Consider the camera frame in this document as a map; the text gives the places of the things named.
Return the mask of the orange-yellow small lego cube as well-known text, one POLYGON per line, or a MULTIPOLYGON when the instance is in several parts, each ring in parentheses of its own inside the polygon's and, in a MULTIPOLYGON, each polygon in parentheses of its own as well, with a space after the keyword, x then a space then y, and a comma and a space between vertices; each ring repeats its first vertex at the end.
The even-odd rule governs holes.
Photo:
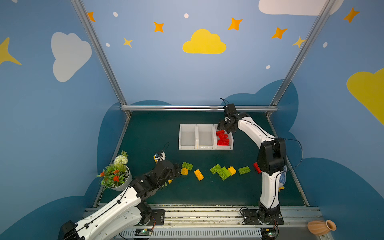
POLYGON ((188 169, 186 169, 186 168, 182 168, 182 169, 181 169, 181 175, 186 176, 186 175, 188 175, 188 173, 189 173, 189 170, 188 170, 188 169))

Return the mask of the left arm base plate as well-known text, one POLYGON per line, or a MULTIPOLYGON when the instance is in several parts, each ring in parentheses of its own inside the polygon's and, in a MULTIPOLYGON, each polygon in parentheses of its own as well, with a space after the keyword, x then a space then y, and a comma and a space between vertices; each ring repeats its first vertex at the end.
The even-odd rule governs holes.
POLYGON ((151 216, 141 220, 143 226, 163 226, 165 222, 165 210, 152 210, 151 216))

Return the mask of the red lego brick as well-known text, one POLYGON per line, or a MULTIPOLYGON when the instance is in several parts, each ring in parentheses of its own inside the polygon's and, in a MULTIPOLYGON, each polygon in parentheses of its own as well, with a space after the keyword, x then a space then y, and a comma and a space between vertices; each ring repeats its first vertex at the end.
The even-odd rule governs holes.
POLYGON ((230 140, 229 139, 219 139, 217 142, 218 146, 229 146, 230 140))
POLYGON ((221 130, 221 131, 216 131, 216 135, 219 136, 221 134, 225 134, 225 131, 224 130, 221 130))
POLYGON ((257 163, 254 163, 253 166, 254 166, 254 168, 255 168, 255 170, 257 171, 258 174, 260 174, 262 172, 261 169, 259 168, 259 165, 257 163))
POLYGON ((228 135, 222 133, 222 134, 218 135, 218 137, 220 138, 220 140, 223 140, 223 139, 227 139, 227 138, 228 138, 228 135))

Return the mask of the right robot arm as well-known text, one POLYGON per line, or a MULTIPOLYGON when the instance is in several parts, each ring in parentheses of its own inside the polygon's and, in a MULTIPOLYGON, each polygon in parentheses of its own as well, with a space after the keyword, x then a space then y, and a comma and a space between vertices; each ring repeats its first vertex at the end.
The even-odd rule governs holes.
POLYGON ((286 143, 260 127, 247 113, 237 111, 234 104, 223 107, 225 119, 220 120, 218 130, 234 133, 243 131, 258 146, 257 164, 262 173, 262 194, 259 201, 259 220, 276 217, 280 213, 279 182, 286 165, 286 143))

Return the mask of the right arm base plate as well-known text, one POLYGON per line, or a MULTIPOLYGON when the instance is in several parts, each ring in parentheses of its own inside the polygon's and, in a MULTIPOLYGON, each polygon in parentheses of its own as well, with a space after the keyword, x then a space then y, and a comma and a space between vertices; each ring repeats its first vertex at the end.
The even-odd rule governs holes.
POLYGON ((241 208, 243 225, 283 225, 284 219, 280 210, 265 213, 259 209, 241 208))

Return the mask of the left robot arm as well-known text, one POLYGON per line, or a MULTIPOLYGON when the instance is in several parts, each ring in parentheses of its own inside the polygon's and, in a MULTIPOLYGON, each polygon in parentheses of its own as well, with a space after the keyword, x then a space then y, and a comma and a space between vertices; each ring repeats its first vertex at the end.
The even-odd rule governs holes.
POLYGON ((61 226, 59 240, 110 240, 137 224, 150 221, 152 208, 146 200, 165 186, 169 180, 181 176, 179 164, 168 160, 156 163, 146 174, 135 177, 116 198, 90 216, 61 226))

